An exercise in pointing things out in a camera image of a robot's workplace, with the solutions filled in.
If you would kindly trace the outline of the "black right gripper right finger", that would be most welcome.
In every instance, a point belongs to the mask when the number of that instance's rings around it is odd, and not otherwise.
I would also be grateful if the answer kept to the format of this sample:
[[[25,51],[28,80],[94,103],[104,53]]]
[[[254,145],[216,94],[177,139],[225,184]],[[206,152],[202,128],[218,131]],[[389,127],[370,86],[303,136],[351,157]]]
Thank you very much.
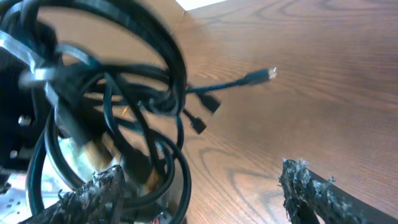
[[[285,159],[279,183],[289,222],[325,224],[397,223],[397,219],[357,199],[307,169],[306,162]]]

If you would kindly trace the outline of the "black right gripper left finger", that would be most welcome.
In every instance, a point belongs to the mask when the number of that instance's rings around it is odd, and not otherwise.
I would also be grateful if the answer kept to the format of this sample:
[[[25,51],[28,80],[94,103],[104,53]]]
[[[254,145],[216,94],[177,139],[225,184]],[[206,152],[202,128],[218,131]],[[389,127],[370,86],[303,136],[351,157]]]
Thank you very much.
[[[23,223],[119,223],[124,201],[125,178],[115,165],[93,173],[93,179]]]

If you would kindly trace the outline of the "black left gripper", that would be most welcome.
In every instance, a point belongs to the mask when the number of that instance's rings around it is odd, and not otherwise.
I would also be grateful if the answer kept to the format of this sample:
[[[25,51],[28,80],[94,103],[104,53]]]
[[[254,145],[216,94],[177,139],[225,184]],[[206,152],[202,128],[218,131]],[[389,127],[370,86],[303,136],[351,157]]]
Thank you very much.
[[[13,172],[25,173],[30,157],[11,157],[22,148],[31,150],[42,134],[50,103],[42,88],[23,87],[21,73],[27,65],[1,49],[1,186]]]

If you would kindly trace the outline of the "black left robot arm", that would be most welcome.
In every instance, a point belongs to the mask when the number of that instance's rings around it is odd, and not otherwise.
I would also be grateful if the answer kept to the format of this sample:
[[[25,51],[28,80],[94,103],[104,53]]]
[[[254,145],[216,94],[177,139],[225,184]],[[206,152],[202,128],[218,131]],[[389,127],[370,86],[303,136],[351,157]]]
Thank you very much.
[[[67,129],[58,113],[52,128],[46,128],[49,103],[39,90],[21,90],[19,76],[25,63],[1,50],[1,220],[14,223],[30,216],[28,185],[42,182],[42,174],[52,169],[49,182],[53,189],[44,193],[44,200],[54,200],[60,188],[54,177],[65,183],[65,190],[76,190],[83,185],[79,176],[72,177],[53,162],[59,157],[63,143],[72,142],[76,134]]]

